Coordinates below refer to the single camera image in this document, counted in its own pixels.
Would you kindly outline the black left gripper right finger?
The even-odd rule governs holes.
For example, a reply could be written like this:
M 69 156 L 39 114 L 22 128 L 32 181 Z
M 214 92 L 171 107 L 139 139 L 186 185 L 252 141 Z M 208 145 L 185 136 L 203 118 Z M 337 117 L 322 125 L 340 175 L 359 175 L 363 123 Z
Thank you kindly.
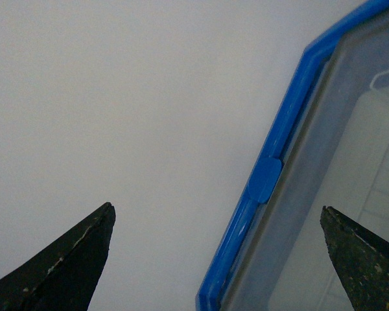
M 354 310 L 389 310 L 389 242 L 332 206 L 320 225 L 329 258 Z

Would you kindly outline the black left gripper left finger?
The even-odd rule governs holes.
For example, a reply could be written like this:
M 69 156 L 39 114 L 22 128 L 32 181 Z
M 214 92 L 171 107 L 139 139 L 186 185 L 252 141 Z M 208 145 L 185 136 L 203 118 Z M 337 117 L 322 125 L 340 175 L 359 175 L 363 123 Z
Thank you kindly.
M 114 223 L 114 206 L 106 202 L 0 279 L 0 310 L 87 310 Z

